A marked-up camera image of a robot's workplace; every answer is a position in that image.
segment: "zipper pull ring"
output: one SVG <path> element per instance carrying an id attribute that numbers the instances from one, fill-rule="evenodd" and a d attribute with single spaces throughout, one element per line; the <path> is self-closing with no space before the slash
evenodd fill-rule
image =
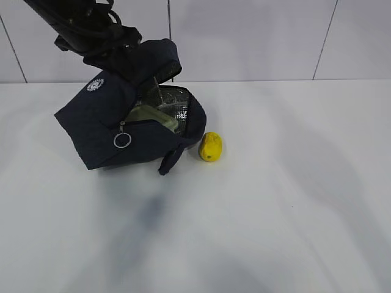
<path id="1" fill-rule="evenodd" d="M 113 143 L 114 143 L 116 148 L 126 148 L 128 145 L 130 145 L 130 143 L 132 141 L 132 137 L 130 136 L 130 134 L 128 134 L 126 132 L 123 132 L 123 126 L 124 125 L 125 125 L 125 121 L 121 121 L 120 122 L 120 132 L 114 137 Z M 126 144 L 124 144 L 124 145 L 119 145 L 117 139 L 120 136 L 127 136 L 128 137 L 128 142 Z"/>

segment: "yellow fruit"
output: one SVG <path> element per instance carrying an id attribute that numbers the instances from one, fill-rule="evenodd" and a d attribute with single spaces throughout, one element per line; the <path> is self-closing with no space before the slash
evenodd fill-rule
<path id="1" fill-rule="evenodd" d="M 222 139 L 215 132 L 208 132 L 202 138 L 200 157 L 207 162 L 216 162 L 222 153 Z"/>

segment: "insulated lunch bag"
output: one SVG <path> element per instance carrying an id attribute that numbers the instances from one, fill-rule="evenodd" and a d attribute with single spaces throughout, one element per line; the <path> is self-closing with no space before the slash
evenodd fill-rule
<path id="1" fill-rule="evenodd" d="M 205 111 L 186 88 L 159 85 L 181 71 L 170 40 L 147 41 L 129 60 L 130 80 L 103 70 L 55 117 L 89 170 L 163 157 L 165 175 L 202 138 Z"/>

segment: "bag handle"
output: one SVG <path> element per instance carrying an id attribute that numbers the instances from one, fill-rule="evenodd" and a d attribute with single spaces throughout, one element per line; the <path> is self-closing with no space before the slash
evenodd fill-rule
<path id="1" fill-rule="evenodd" d="M 175 150 L 170 151 L 168 154 L 166 154 L 166 156 L 161 161 L 161 165 L 159 168 L 160 175 L 164 176 L 171 170 L 171 168 L 178 162 L 185 148 L 186 145 L 181 143 Z"/>

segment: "white tiled wall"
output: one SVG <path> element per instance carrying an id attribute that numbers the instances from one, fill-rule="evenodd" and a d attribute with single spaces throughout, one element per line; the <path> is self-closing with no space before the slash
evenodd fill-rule
<path id="1" fill-rule="evenodd" d="M 3 82 L 24 82 L 24 79 L 0 20 L 0 83 Z"/>
<path id="2" fill-rule="evenodd" d="M 176 81 L 312 79 L 337 0 L 116 0 L 144 40 L 169 36 L 183 64 Z M 391 1 L 339 0 L 316 79 L 391 78 Z M 99 72 L 54 45 L 57 34 L 22 0 L 0 14 L 28 82 L 88 81 Z M 0 27 L 0 82 L 23 82 Z"/>
<path id="3" fill-rule="evenodd" d="M 316 79 L 391 78 L 390 13 L 390 0 L 339 0 Z"/>
<path id="4" fill-rule="evenodd" d="M 311 79 L 335 0 L 171 0 L 176 81 Z"/>

